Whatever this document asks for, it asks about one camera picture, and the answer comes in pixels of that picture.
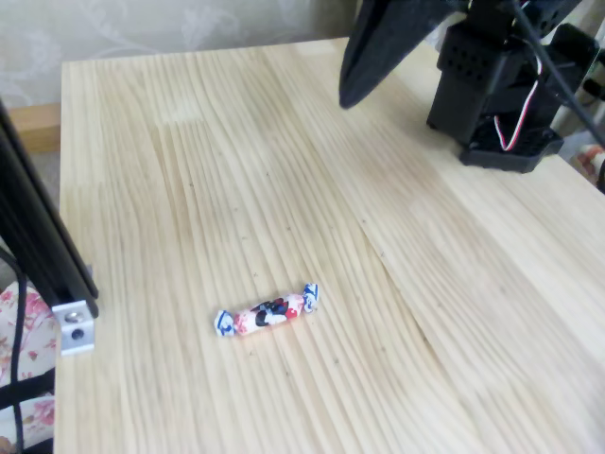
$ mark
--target black mount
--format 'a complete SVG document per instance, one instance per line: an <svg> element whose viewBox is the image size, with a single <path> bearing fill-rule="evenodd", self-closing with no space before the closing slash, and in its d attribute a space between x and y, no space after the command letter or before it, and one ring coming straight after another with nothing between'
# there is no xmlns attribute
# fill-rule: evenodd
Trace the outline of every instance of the black mount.
<svg viewBox="0 0 605 454"><path fill-rule="evenodd" d="M530 2L525 13L544 37L579 2ZM599 54L596 41L569 24L559 26L545 50L574 92ZM474 1L466 19L448 28L437 65L441 81L427 124L462 144L463 164L525 173L559 152L563 140L550 124L563 97L546 69L516 145L501 149L493 118L498 115L509 140L536 79L535 56L505 3Z"/></svg>

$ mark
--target wallpaper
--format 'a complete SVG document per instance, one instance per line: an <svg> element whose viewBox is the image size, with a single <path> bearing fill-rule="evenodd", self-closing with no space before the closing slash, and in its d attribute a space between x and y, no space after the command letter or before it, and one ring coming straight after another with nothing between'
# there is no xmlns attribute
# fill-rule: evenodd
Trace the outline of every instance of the wallpaper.
<svg viewBox="0 0 605 454"><path fill-rule="evenodd" d="M0 97L58 102L62 61L344 36L356 0L0 0Z"/></svg>

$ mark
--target blue candy wrapper end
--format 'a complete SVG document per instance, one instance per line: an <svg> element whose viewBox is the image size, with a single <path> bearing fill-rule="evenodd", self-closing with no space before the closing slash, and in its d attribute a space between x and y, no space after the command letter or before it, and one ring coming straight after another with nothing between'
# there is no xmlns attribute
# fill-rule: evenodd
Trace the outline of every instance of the blue candy wrapper end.
<svg viewBox="0 0 605 454"><path fill-rule="evenodd" d="M304 311L313 312L318 305L320 299L320 287L317 284L307 284L304 286Z"/></svg>
<svg viewBox="0 0 605 454"><path fill-rule="evenodd" d="M215 318L215 330L221 337L235 336L235 325L233 315L226 310L219 310Z"/></svg>

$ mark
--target floral cushion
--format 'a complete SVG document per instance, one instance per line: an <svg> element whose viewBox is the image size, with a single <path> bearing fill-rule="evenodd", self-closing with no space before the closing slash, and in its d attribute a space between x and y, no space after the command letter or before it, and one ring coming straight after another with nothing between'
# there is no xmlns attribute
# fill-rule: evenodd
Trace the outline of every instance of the floral cushion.
<svg viewBox="0 0 605 454"><path fill-rule="evenodd" d="M10 383L10 357L17 318L17 283L0 293L0 387ZM33 289L27 289L26 319L19 356L19 379L44 374L55 367L56 322L53 313ZM25 447L53 436L55 397L51 394L21 404ZM16 430L12 407L0 410L0 454L14 450Z"/></svg>

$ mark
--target wooden table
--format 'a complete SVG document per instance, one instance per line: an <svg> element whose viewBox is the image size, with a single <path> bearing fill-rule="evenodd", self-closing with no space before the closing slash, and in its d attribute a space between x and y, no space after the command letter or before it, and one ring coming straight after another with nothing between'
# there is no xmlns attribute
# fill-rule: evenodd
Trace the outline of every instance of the wooden table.
<svg viewBox="0 0 605 454"><path fill-rule="evenodd" d="M605 198L462 166L421 45L337 105L344 41L68 63L60 209L101 290L60 453L605 449ZM246 338L212 320L298 290Z"/></svg>

